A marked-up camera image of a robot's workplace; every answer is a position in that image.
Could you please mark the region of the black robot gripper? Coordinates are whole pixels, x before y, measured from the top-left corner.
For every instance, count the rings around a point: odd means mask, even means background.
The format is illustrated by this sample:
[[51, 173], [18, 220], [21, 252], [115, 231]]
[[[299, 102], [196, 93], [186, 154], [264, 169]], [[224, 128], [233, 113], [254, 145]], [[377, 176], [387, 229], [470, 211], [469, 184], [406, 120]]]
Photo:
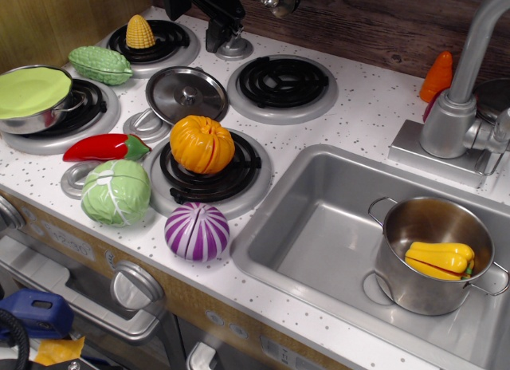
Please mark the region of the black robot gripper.
[[180, 18], [192, 5], [210, 19], [206, 30], [206, 51], [209, 53], [216, 53], [243, 30], [241, 21], [245, 9], [240, 0], [163, 0], [163, 5], [172, 21]]

